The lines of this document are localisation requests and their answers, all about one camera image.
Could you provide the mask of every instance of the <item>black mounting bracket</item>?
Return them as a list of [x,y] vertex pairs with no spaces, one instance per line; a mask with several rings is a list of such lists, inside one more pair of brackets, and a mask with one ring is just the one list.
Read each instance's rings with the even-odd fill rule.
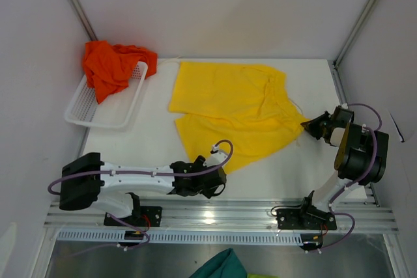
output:
[[344,109],[338,105],[334,109],[333,114],[325,111],[319,117],[303,122],[300,125],[304,127],[306,132],[317,140],[323,137],[324,141],[330,144],[330,138],[332,137],[333,130],[335,128],[346,128],[346,125],[349,122],[353,122],[353,120],[353,111]]
[[[133,192],[128,193],[132,197],[133,201],[133,210],[132,215],[120,218],[125,223],[136,227],[148,227],[149,223],[151,227],[160,227],[162,219],[162,207],[161,206],[141,206],[141,201],[139,196],[135,195]],[[118,223],[107,214],[104,217],[104,226],[118,226],[124,227],[124,225]]]
[[280,208],[276,210],[278,228],[282,230],[336,230],[336,219],[330,212],[324,212],[312,205],[312,191],[305,197],[299,208]]

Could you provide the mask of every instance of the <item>yellow cloth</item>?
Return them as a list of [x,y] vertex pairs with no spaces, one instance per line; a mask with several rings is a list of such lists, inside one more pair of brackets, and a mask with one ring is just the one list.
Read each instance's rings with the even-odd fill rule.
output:
[[282,149],[306,121],[287,97],[285,74],[260,64],[181,62],[169,111],[187,113],[175,124],[192,161],[232,141],[227,173]]

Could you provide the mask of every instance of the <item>basket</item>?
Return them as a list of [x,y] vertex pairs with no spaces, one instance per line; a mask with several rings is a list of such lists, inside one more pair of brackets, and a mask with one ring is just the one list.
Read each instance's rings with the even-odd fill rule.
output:
[[129,79],[129,87],[108,96],[100,105],[94,88],[87,86],[84,76],[65,111],[65,120],[86,127],[125,127],[132,116],[147,70],[146,63],[138,62]]

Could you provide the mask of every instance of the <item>green fabric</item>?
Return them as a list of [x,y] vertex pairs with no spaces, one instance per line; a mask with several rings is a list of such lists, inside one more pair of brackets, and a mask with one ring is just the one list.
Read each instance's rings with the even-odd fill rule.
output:
[[212,257],[190,278],[247,278],[247,273],[233,249],[227,249]]
[[278,277],[277,276],[255,275],[253,273],[249,273],[248,278],[278,278]]

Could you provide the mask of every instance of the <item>white table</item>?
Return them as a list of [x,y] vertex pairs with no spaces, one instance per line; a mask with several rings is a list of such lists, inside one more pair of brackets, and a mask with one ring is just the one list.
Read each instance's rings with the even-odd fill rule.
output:
[[[257,63],[277,68],[287,74],[287,93],[307,118],[315,118],[326,110],[332,113],[339,104],[326,60],[187,60]],[[167,110],[178,69],[179,60],[161,64],[158,73],[145,81],[135,112],[125,131],[92,128],[84,154],[100,152],[102,160],[141,167],[167,165],[179,160],[189,161],[174,124],[174,120],[181,114]],[[317,141],[304,132],[295,142],[277,153],[228,175],[225,191],[215,199],[275,201],[305,197],[311,190],[321,187],[332,175],[336,152],[337,148],[323,140]],[[172,197],[152,193],[140,195]],[[366,199],[364,188],[357,189],[349,198],[363,201]],[[185,199],[205,198],[199,195]]]

